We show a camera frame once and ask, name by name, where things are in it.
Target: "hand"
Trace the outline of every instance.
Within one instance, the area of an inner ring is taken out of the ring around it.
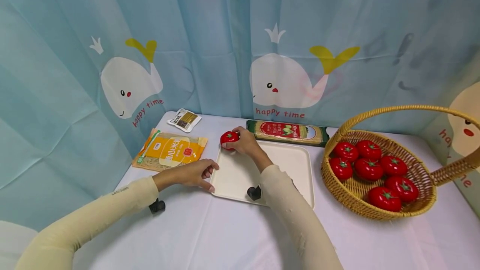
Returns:
[[[232,129],[232,131],[240,134],[240,140],[237,142],[223,143],[222,147],[226,149],[235,149],[238,152],[248,156],[252,156],[263,151],[257,143],[255,136],[247,129],[243,127],[235,127]]]
[[[226,149],[233,148],[238,152],[249,156],[257,166],[260,173],[262,173],[266,167],[273,165],[268,155],[265,153],[265,151],[263,151],[263,149],[257,143],[255,136],[250,133],[250,131],[243,127],[236,127],[232,129],[232,131],[240,134],[240,140],[237,142],[223,143],[222,147]]]
[[[198,185],[203,189],[214,193],[215,188],[211,183],[204,181],[209,178],[213,171],[218,170],[218,164],[213,160],[197,160],[187,165],[164,170],[161,173],[153,176],[158,191],[173,185],[182,184],[187,186]]]

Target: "small food package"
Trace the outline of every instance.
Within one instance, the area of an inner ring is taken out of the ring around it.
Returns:
[[[247,120],[247,129],[257,140],[325,147],[329,140],[326,127]]]
[[[205,137],[184,137],[154,128],[132,166],[161,172],[186,165],[200,159],[207,141]]]
[[[167,123],[189,133],[201,119],[202,117],[193,112],[186,109],[179,109],[175,117],[168,120]]]

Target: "basket handle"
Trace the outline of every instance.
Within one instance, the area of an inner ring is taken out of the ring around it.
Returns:
[[[365,119],[371,118],[376,115],[380,115],[382,113],[389,113],[395,111],[404,111],[404,110],[427,110],[427,111],[436,111],[436,112],[443,112],[449,113],[454,116],[461,117],[467,121],[470,121],[475,127],[480,130],[480,124],[474,118],[471,118],[468,115],[465,115],[462,112],[451,110],[446,107],[441,106],[434,106],[434,105],[399,105],[399,106],[389,106],[389,107],[382,107],[379,109],[375,109],[368,112],[363,112],[353,118],[350,118],[345,122],[338,131],[330,138],[328,143],[325,145],[325,155],[329,156],[334,147],[339,143],[342,137],[344,137],[347,132],[354,127],[355,125],[359,124],[360,122],[364,121]],[[459,178],[462,175],[473,171],[477,167],[480,166],[480,147],[474,150],[471,154],[463,157],[460,160],[456,160],[455,162],[444,166],[433,173],[431,173],[433,182],[436,186],[440,186],[446,184],[447,182],[451,182],[453,179]]]

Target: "tomato in hand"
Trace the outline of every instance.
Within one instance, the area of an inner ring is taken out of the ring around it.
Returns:
[[[239,135],[237,135],[233,131],[227,131],[225,134],[223,134],[220,137],[220,145],[222,145],[223,143],[228,143],[228,142],[236,142],[238,140],[240,140]],[[230,149],[225,148],[225,150],[234,151],[233,148],[230,148]]]
[[[345,181],[353,175],[352,165],[348,160],[342,160],[340,157],[335,157],[330,159],[330,166],[332,167],[335,176],[341,181]]]
[[[385,181],[385,187],[397,191],[398,197],[404,203],[411,203],[419,197],[419,189],[413,182],[405,177],[392,176]]]
[[[371,160],[379,160],[382,157],[382,150],[380,147],[369,140],[359,141],[357,143],[359,154],[363,158]]]
[[[357,175],[361,179],[374,182],[376,180],[379,180],[383,176],[382,166],[380,166],[380,164],[376,161],[361,158],[358,159],[353,166],[357,171]]]
[[[368,202],[382,210],[400,211],[402,201],[395,190],[375,187],[368,191]]]
[[[354,162],[359,158],[359,151],[348,142],[340,142],[333,149],[333,153],[344,160]]]
[[[389,176],[404,176],[408,171],[408,167],[403,160],[391,155],[382,157],[380,159],[380,165],[383,171],[385,171],[385,174]]]

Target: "left hand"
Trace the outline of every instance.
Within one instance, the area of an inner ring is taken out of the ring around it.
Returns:
[[[167,178],[171,184],[182,184],[189,187],[197,185],[208,192],[214,193],[215,188],[213,185],[204,181],[204,179],[210,178],[214,169],[218,170],[219,167],[213,160],[197,160],[196,162],[191,162],[187,165],[164,170],[158,174],[158,176],[160,176],[158,179],[155,179],[157,175],[154,176],[154,181],[161,180],[161,176],[163,176],[164,178]]]

